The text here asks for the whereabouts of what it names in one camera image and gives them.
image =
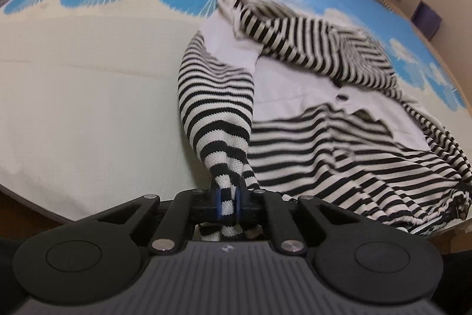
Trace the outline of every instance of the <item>wooden floor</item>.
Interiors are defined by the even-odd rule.
[[[0,238],[25,240],[57,226],[55,221],[0,193]]]

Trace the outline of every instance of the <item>bed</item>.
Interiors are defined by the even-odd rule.
[[[457,86],[378,0],[282,0],[381,41],[402,87],[472,155]],[[0,0],[0,185],[61,220],[209,174],[183,135],[176,78],[216,0]]]

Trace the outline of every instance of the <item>purple object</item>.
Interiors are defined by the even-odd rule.
[[[433,38],[442,22],[442,18],[423,1],[419,3],[411,20],[428,40]]]

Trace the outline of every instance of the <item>black button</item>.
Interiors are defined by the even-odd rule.
[[[349,97],[346,94],[337,94],[336,99],[339,100],[349,100]]]

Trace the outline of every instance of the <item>gray ribbed panel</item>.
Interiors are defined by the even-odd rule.
[[[82,307],[28,300],[16,315],[435,315],[426,301],[403,307],[362,306],[324,287],[299,257],[267,242],[189,242],[173,256],[152,258],[126,291]]]

